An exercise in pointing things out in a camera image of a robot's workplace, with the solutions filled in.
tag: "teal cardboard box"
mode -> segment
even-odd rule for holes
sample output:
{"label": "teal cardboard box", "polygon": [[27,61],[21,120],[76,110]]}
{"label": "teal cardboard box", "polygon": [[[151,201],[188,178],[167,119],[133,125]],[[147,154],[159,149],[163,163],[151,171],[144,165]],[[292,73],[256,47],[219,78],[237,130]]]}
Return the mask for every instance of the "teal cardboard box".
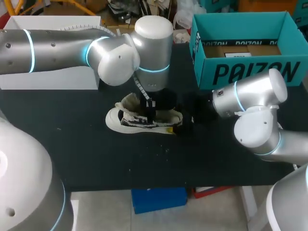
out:
{"label": "teal cardboard box", "polygon": [[[207,58],[203,48],[238,45],[274,45],[281,55]],[[281,72],[287,86],[298,86],[308,69],[308,43],[288,12],[194,15],[189,46],[202,90],[219,89],[270,68]]]}
{"label": "teal cardboard box", "polygon": [[200,0],[199,4],[206,8],[207,13],[218,13],[223,7],[235,5],[236,0]]}
{"label": "teal cardboard box", "polygon": [[308,0],[298,0],[293,19],[298,27],[308,25]]}

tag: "black cloth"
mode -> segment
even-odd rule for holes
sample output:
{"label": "black cloth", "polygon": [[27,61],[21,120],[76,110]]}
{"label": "black cloth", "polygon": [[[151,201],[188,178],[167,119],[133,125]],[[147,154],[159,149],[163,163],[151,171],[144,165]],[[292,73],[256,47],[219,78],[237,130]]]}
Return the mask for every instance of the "black cloth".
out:
{"label": "black cloth", "polygon": [[[188,45],[175,45],[169,87],[178,99],[198,91],[192,66]],[[118,87],[101,83],[99,90],[1,90],[0,108],[44,145],[69,191],[269,185],[293,170],[242,147],[233,134],[236,118],[195,126],[191,137],[111,131],[105,124],[108,110],[138,91],[132,79]],[[278,111],[280,124],[308,131],[305,89],[288,92]]]}

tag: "white paper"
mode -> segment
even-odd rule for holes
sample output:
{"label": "white paper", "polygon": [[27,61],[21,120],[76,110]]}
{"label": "white paper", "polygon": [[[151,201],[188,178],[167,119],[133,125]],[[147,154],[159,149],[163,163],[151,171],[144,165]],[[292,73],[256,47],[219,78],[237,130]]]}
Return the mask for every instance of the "white paper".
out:
{"label": "white paper", "polygon": [[250,57],[250,52],[241,52],[241,53],[225,53],[226,57]]}

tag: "open box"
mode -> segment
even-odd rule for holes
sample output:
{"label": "open box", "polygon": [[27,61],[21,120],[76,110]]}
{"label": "open box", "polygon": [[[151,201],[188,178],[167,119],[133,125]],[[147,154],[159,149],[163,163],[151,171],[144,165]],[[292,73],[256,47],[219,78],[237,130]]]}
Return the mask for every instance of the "open box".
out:
{"label": "open box", "polygon": [[308,44],[288,12],[197,14],[190,51],[202,90],[270,68],[298,86],[308,69]]}

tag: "blue led ring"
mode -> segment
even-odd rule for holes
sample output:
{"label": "blue led ring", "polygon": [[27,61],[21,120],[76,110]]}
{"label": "blue led ring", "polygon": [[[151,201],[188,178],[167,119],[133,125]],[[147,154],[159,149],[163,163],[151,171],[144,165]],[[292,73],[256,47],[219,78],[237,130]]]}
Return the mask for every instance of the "blue led ring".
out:
{"label": "blue led ring", "polygon": [[65,195],[65,188],[64,188],[64,185],[62,183],[62,186],[63,186],[63,191],[64,191],[64,201],[63,201],[63,206],[62,206],[62,210],[61,210],[61,213],[56,221],[56,223],[54,224],[54,226],[52,227],[52,229],[50,231],[55,231],[57,225],[59,224],[60,220],[61,220],[61,217],[63,215],[63,212],[64,212],[64,208],[65,208],[65,201],[66,201],[66,195]]}
{"label": "blue led ring", "polygon": [[237,83],[237,81],[235,81],[235,83],[234,83],[234,94],[235,94],[237,103],[239,104],[241,110],[242,110],[243,112],[245,112],[245,109],[243,108],[243,106],[242,106],[242,104],[241,104],[241,102],[240,102],[239,96],[237,95],[236,83]]}
{"label": "blue led ring", "polygon": [[101,40],[107,39],[107,38],[109,38],[109,37],[103,36],[103,37],[97,38],[96,40],[94,40],[94,41],[89,45],[89,47],[88,47],[88,49],[87,49],[87,53],[86,53],[86,61],[87,61],[88,66],[90,66],[90,65],[89,65],[89,62],[88,62],[88,54],[89,54],[89,51],[90,51],[91,47],[93,46],[93,44],[94,44],[95,42],[98,42],[98,41],[101,41]]}
{"label": "blue led ring", "polygon": [[33,46],[33,41],[31,38],[31,35],[29,33],[29,31],[24,29],[24,32],[26,33],[28,39],[29,39],[29,43],[30,43],[30,48],[31,48],[31,57],[32,57],[32,63],[31,63],[31,69],[29,71],[29,73],[31,73],[34,69],[34,64],[35,64],[35,57],[34,57],[34,46]]}
{"label": "blue led ring", "polygon": [[279,148],[280,143],[281,143],[281,134],[280,134],[280,132],[279,132],[279,142],[278,142],[276,148],[273,149],[273,151],[271,151],[271,152],[269,152],[269,153],[266,153],[266,154],[257,154],[257,153],[255,153],[255,154],[256,154],[256,155],[269,155],[269,154],[272,154],[274,151],[277,150],[277,148]]}
{"label": "blue led ring", "polygon": [[144,69],[144,68],[142,68],[142,67],[139,67],[139,69],[141,70],[141,71],[145,71],[145,72],[149,72],[149,73],[158,73],[158,72],[162,72],[162,71],[166,71],[168,68],[169,68],[169,66],[170,66],[170,64],[168,65],[168,66],[166,66],[165,68],[163,68],[163,69],[160,69],[160,70],[149,70],[149,69]]}

